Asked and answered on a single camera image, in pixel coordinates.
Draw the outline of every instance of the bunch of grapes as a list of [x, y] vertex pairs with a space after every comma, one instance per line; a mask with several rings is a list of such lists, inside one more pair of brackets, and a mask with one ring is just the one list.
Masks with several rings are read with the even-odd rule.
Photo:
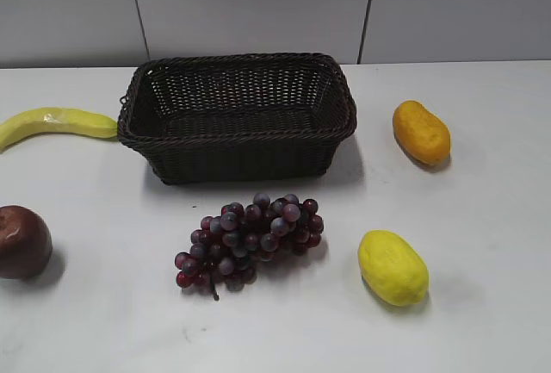
[[277, 253], [302, 256], [319, 245], [324, 222], [317, 212], [316, 201], [300, 203], [293, 194], [273, 202], [256, 194], [246, 208], [238, 202], [222, 207], [220, 216], [206, 216], [201, 229], [191, 233], [189, 252], [176, 255], [176, 283], [183, 289], [208, 288], [215, 300], [216, 283], [241, 290], [256, 280], [257, 262], [271, 261]]

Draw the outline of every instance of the white wall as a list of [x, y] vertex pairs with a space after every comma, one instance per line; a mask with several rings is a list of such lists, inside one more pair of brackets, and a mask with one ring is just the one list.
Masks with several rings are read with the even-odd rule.
[[373, 0], [362, 62], [550, 58], [551, 0]]
[[0, 0], [0, 67], [143, 61], [134, 0]]
[[367, 0], [138, 0], [153, 59], [322, 52], [356, 63]]

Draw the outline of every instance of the grape stem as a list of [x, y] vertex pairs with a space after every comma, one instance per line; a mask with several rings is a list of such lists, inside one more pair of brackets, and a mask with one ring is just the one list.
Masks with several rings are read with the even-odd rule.
[[212, 277], [210, 277], [210, 289], [213, 292], [213, 298], [217, 302], [220, 297], [218, 296], [218, 293], [216, 292], [216, 287], [214, 286], [214, 280]]

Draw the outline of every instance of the lemon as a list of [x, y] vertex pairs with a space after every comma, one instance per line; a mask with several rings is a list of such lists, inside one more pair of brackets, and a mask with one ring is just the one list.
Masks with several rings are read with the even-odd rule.
[[113, 138], [117, 122], [105, 115], [80, 109], [40, 108], [15, 115], [0, 125], [0, 152], [34, 134], [81, 134]]
[[394, 306], [421, 302], [429, 288], [423, 259], [396, 233], [366, 233], [358, 248], [358, 261], [369, 287]]

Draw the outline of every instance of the basket rim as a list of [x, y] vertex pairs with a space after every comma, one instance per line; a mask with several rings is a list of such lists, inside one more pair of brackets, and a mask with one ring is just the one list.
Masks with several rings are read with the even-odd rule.
[[[216, 63], [250, 63], [252, 60], [259, 62], [271, 60], [288, 60], [296, 63], [304, 60], [312, 62], [313, 59], [319, 61], [320, 64], [328, 66], [332, 70], [333, 77], [338, 82], [338, 87], [342, 91], [346, 109], [346, 121], [338, 127], [322, 127], [313, 131], [264, 131], [264, 132], [237, 132], [232, 134], [195, 134], [190, 136], [147, 136], [135, 134], [131, 130], [130, 119], [132, 118], [134, 103], [136, 101], [139, 86], [142, 78], [151, 70], [160, 65], [178, 65], [178, 66], [198, 66], [209, 65]], [[280, 140], [298, 140], [298, 141], [340, 141], [351, 136], [356, 130], [356, 104], [350, 94], [350, 89], [346, 81], [346, 77], [335, 59], [323, 53], [247, 53], [247, 54], [231, 54], [224, 56], [207, 56], [207, 57], [187, 57], [187, 58], [168, 58], [157, 59], [140, 65], [134, 72], [127, 93], [121, 98], [121, 112], [118, 120], [118, 137], [121, 142], [127, 146], [133, 146], [133, 143], [148, 143], [167, 146], [209, 146], [209, 145], [236, 145], [239, 143], [265, 143], [266, 141]]]

